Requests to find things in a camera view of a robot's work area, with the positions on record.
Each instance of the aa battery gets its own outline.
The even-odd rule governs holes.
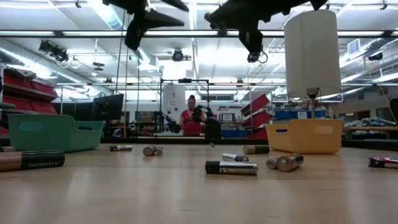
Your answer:
[[[245,154],[268,154],[269,146],[244,146],[243,152]]]
[[[266,165],[269,169],[277,169],[276,161],[279,157],[271,158],[266,161]]]
[[[230,153],[224,153],[222,158],[224,161],[249,162],[249,158],[247,156],[239,156]]]
[[[163,156],[163,148],[157,146],[147,146],[142,150],[145,156]]]
[[[369,167],[398,169],[398,158],[369,157],[368,158],[368,166]]]
[[[132,151],[132,146],[110,146],[109,151],[118,152],[118,151]]]
[[[206,161],[207,174],[257,175],[255,162]]]
[[[61,167],[64,162],[65,153],[62,151],[2,152],[0,172]]]
[[[280,156],[276,160],[276,166],[281,172],[290,172],[299,167],[304,162],[304,157],[301,154],[289,154]]]

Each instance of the monitor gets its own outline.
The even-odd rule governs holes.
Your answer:
[[[110,121],[122,116],[124,94],[94,98],[91,109],[93,121]]]

